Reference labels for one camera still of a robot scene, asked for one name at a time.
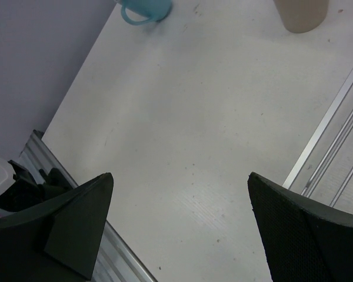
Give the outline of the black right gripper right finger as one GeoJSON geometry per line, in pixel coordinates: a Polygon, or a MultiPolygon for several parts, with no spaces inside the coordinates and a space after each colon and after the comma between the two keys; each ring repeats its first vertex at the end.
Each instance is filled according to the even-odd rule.
{"type": "Polygon", "coordinates": [[[353,281],[353,214],[255,172],[248,192],[273,281],[353,281]]]}

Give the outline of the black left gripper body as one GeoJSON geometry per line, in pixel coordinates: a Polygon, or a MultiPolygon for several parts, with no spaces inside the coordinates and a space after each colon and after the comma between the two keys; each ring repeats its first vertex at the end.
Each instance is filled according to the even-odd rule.
{"type": "Polygon", "coordinates": [[[0,209],[2,210],[20,212],[71,189],[71,185],[57,168],[52,168],[49,172],[39,169],[38,172],[44,181],[37,183],[27,168],[13,160],[8,163],[15,172],[14,183],[0,194],[0,209]]]}

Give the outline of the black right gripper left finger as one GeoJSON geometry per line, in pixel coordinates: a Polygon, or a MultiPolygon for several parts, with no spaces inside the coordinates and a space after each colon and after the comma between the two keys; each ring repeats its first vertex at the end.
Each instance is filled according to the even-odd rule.
{"type": "Polygon", "coordinates": [[[0,218],[0,281],[89,281],[114,188],[104,173],[0,218]]]}

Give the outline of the light blue mug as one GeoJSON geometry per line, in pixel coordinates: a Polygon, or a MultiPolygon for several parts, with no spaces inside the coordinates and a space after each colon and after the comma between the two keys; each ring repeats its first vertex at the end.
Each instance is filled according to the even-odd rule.
{"type": "Polygon", "coordinates": [[[121,1],[121,16],[125,22],[133,26],[140,26],[165,19],[172,10],[171,0],[130,0],[121,1]],[[146,18],[135,21],[127,15],[127,10],[146,18]]]}

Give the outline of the beige tall cup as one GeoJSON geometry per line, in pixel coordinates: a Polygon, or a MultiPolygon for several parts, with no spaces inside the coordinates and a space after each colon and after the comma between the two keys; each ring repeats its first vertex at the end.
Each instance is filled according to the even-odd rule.
{"type": "Polygon", "coordinates": [[[292,33],[309,32],[327,17],[329,0],[273,0],[283,26],[292,33]]]}

